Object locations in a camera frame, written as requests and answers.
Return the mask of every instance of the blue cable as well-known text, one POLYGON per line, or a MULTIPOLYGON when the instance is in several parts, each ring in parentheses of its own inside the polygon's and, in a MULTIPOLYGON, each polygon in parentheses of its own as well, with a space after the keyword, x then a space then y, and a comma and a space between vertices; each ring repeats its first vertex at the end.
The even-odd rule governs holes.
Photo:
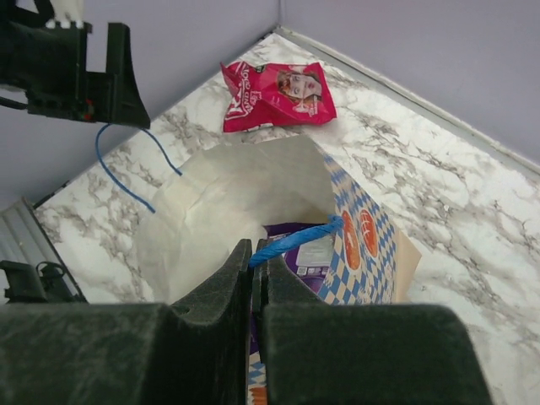
MULTIPOLYGON (((98 156, 98 161, 101 163, 101 167, 103 167, 103 170, 105 171, 105 173, 111 178, 111 180, 113 180, 117 186, 119 186, 126 194, 130 195, 131 197, 135 198, 137 201, 139 201, 141 204, 143 204, 146 208, 148 208, 148 210, 151 212, 151 213, 155 213, 155 208, 152 207, 152 205, 146 201, 144 198, 138 196, 137 194, 135 194, 134 192, 132 192, 130 189, 128 189, 126 186, 124 186, 123 184, 120 183, 120 181, 115 177, 115 175, 112 174, 112 172, 109 170, 109 168, 105 165, 105 162, 103 161, 103 157, 101 156, 101 152, 100 152, 100 138, 101 138, 101 134, 105 131, 105 129, 107 129, 108 127, 110 127, 112 124, 106 124, 104 125, 99 131, 98 133, 96 134, 95 136, 95 154, 97 154, 98 156)), ((167 160, 167 163, 169 164, 169 166, 172 168, 172 170, 174 170, 179 176, 182 176, 182 172, 179 171, 173 164, 172 162, 170 161, 169 159, 169 156, 167 156, 167 153, 165 152, 165 150, 163 149, 163 146, 161 146, 161 143, 159 143, 158 139, 152 135, 152 133, 150 133, 150 131, 147 131, 146 129, 144 128, 140 128, 141 131, 145 132, 149 137, 151 137, 154 142, 157 143, 157 145, 159 146, 159 149, 161 150, 161 153, 165 156, 165 160, 167 160)))
POLYGON ((337 232, 343 227, 343 220, 338 215, 329 215, 328 218, 332 221, 330 224, 313 226, 311 228, 299 230, 283 239, 276 240, 270 245, 263 247, 260 251, 251 256, 249 267, 255 268, 265 261, 285 253, 292 251, 300 245, 307 242, 323 238, 337 232))

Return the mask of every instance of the purple wall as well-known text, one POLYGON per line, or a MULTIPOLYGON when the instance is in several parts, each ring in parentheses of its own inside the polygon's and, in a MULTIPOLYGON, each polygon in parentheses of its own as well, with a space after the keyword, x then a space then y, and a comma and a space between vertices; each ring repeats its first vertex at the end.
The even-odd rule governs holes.
MULTIPOLYGON (((155 117, 217 73, 220 61, 237 57, 266 34, 278 22, 278 1, 86 1, 84 20, 94 26, 89 70, 105 69, 107 22, 130 26, 139 91, 155 117)), ((18 197, 37 200, 95 162, 100 125, 6 108, 0 108, 0 122, 0 209, 18 197)), ((132 129, 113 127, 103 137, 103 149, 133 134, 132 129)))
POLYGON ((538 0, 285 0, 328 45, 540 164, 538 0))

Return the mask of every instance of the marble countertop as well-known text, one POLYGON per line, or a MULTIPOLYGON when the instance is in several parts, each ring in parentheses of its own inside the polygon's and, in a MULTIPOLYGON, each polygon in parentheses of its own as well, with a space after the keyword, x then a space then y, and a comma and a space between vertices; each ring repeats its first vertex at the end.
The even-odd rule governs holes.
MULTIPOLYGON (((242 59, 251 64, 316 60, 275 34, 242 59)), ((540 403, 540 184, 322 64, 338 116, 324 127, 224 135, 230 95, 217 75, 155 120, 151 131, 176 165, 218 143, 310 136, 387 207, 421 250, 410 298, 447 305, 464 320, 495 401, 540 403)), ((141 132, 105 161, 147 198, 171 176, 141 132)), ((92 303, 152 300, 132 251, 144 213, 97 164, 37 210, 92 303)))

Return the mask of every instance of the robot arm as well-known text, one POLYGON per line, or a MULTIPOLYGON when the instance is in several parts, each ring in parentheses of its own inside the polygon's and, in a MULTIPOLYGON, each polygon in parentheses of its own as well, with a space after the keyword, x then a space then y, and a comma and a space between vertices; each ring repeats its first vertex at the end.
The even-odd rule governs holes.
POLYGON ((21 89, 27 104, 0 97, 0 105, 30 114, 81 122, 150 127, 133 74, 130 31, 109 23, 104 73, 86 71, 88 33, 82 2, 34 0, 37 13, 0 0, 0 85, 21 89), (53 19, 62 10, 61 23, 53 19))

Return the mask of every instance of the pink snack bag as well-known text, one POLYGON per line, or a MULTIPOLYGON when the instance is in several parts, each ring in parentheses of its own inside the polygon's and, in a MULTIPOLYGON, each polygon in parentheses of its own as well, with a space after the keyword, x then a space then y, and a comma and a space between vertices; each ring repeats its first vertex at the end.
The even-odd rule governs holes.
POLYGON ((322 125, 336 117, 320 63, 253 67, 245 62, 221 65, 233 96, 224 132, 299 124, 322 125))

